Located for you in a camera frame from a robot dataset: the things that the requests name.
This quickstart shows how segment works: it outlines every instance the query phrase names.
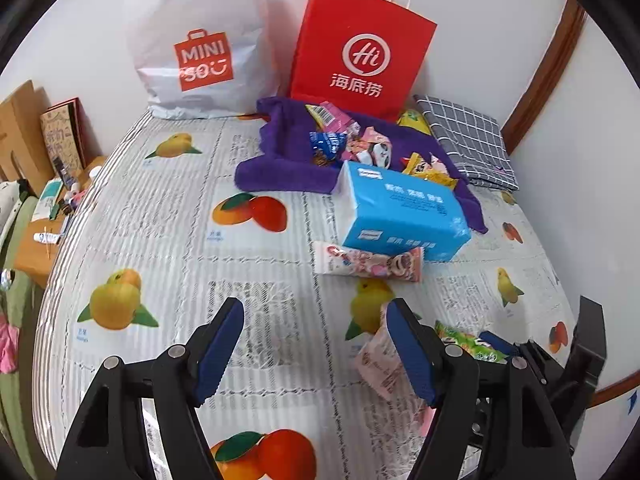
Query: green cloth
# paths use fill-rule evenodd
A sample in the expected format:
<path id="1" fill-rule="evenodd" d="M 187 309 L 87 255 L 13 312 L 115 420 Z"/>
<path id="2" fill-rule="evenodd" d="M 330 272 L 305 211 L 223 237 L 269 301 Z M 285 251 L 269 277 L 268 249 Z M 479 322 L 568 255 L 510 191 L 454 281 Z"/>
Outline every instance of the green cloth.
<path id="1" fill-rule="evenodd" d="M 31 221 L 37 199 L 28 197 L 20 208 L 12 230 L 0 252 L 0 267 L 11 269 L 22 234 Z M 18 370 L 0 374 L 0 399 L 6 427 L 22 465 L 39 480 L 52 478 L 53 469 L 38 444 L 33 427 L 31 369 L 33 345 L 43 290 L 25 273 L 17 270 L 11 288 L 1 295 L 2 309 L 10 324 L 20 328 Z"/>

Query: blue gripper pad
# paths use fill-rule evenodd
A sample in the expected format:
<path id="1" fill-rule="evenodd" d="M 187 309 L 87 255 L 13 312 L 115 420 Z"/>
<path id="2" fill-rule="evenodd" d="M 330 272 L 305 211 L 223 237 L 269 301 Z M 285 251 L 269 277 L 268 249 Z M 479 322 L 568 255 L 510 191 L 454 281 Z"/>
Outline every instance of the blue gripper pad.
<path id="1" fill-rule="evenodd" d="M 220 379 L 225 373 L 226 365 L 242 332 L 244 307 L 239 300 L 235 298 L 234 300 L 234 304 L 226 314 L 198 365 L 198 385 L 195 389 L 198 404 L 202 404 L 218 389 Z"/>
<path id="2" fill-rule="evenodd" d="M 414 316 L 408 308 L 404 310 L 409 316 Z M 436 396 L 431 384 L 431 363 L 418 343 L 414 330 L 396 305 L 396 300 L 391 301 L 386 308 L 386 326 L 415 394 L 431 405 Z"/>

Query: pink cloth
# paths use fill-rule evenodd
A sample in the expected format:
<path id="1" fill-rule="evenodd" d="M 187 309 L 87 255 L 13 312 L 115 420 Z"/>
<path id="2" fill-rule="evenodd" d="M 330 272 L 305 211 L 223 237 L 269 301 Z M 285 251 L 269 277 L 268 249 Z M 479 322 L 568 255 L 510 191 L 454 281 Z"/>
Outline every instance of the pink cloth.
<path id="1" fill-rule="evenodd" d="M 18 336 L 20 329 L 7 323 L 0 313 L 0 373 L 10 374 L 18 369 Z"/>

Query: white plastic bag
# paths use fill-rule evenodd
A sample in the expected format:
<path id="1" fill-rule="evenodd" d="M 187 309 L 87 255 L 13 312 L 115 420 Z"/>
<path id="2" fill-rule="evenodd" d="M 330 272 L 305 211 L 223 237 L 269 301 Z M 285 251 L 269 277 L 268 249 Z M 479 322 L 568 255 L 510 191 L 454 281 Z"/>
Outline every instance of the white plastic bag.
<path id="1" fill-rule="evenodd" d="M 124 0 L 124 14 L 156 117 L 251 114 L 277 92 L 265 0 Z"/>

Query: notebook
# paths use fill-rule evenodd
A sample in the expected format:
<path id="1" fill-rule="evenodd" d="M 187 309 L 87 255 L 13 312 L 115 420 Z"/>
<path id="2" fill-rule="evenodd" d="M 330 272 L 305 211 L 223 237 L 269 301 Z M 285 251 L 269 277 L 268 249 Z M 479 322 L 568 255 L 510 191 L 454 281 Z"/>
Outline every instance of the notebook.
<path id="1" fill-rule="evenodd" d="M 78 177 L 86 165 L 79 121 L 78 98 L 57 104 L 40 116 L 49 160 L 59 156 L 69 173 Z"/>

